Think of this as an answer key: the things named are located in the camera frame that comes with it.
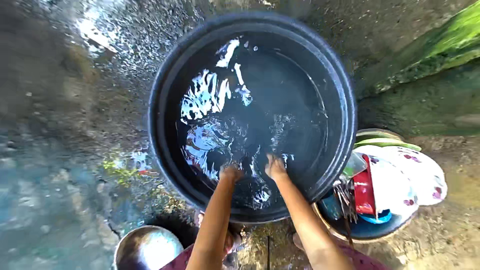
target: forearm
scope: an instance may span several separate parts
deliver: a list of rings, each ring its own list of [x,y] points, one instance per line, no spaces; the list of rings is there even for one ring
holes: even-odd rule
[[[193,247],[188,270],[220,269],[227,235],[234,181],[221,179],[210,198]]]
[[[287,205],[295,229],[314,269],[352,269],[328,232],[321,226],[307,200],[287,175],[276,179],[278,189]]]

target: black plastic basin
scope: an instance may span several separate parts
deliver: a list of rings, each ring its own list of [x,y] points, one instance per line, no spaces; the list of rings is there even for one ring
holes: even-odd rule
[[[180,39],[160,67],[149,101],[149,133],[156,160],[165,177],[188,201],[206,208],[213,190],[195,176],[179,147],[181,139],[176,125],[180,101],[186,91],[183,81],[191,79],[183,76],[185,70],[199,71],[201,67],[196,66],[196,60],[206,52],[214,54],[215,51],[208,49],[212,44],[218,46],[240,35],[257,37],[255,42],[259,47],[281,51],[311,77],[316,89],[313,99],[321,97],[328,116],[322,123],[325,136],[300,142],[303,147],[312,145],[311,160],[305,162],[305,170],[291,175],[305,197],[314,202],[331,188],[350,155],[356,132],[354,95],[342,64],[325,41],[305,25],[275,13],[250,12],[218,17]],[[288,216],[284,202],[279,199],[257,210],[234,204],[230,220],[262,223]]]

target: green moss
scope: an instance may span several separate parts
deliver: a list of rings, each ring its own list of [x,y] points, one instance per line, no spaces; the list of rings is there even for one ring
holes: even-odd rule
[[[124,187],[129,187],[131,178],[138,176],[137,170],[117,168],[116,164],[112,160],[104,160],[102,162],[102,167],[108,176],[117,179],[117,183]]]
[[[359,97],[385,92],[399,84],[439,73],[480,56],[480,1],[441,27],[420,36],[400,52],[357,75]]]
[[[427,57],[480,43],[480,1],[460,11],[446,26]]]

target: soapy water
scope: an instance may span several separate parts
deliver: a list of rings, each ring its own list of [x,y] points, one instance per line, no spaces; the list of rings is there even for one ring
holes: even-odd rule
[[[323,132],[319,124],[320,118],[326,117],[323,105],[319,103],[314,110],[293,110],[289,106],[303,104],[302,99],[306,99],[292,98],[297,91],[289,87],[313,86],[310,77],[278,50],[259,49],[252,40],[240,36],[222,46],[215,57],[215,62],[206,63],[192,78],[181,100],[177,129],[183,136],[179,138],[182,153],[199,179],[212,189],[218,183],[220,166],[238,163],[245,177],[237,183],[233,205],[266,208],[280,199],[275,183],[264,173],[266,153],[281,157],[285,166],[295,166],[299,134],[306,127],[318,134]],[[270,78],[278,77],[278,87],[272,87],[257,70],[266,62],[273,62],[275,67],[288,66],[286,72],[294,70],[294,77],[282,76],[285,72],[270,74]],[[276,92],[282,88],[285,94]]]

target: person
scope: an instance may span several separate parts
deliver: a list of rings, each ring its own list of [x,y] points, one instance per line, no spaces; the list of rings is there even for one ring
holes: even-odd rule
[[[276,183],[290,212],[301,245],[311,267],[319,269],[354,269],[349,258],[330,238],[310,204],[293,184],[281,159],[267,154],[265,173]],[[228,220],[235,182],[243,176],[241,170],[230,165],[222,168],[218,185],[208,203],[202,226],[193,245],[187,270],[222,269],[228,252]]]

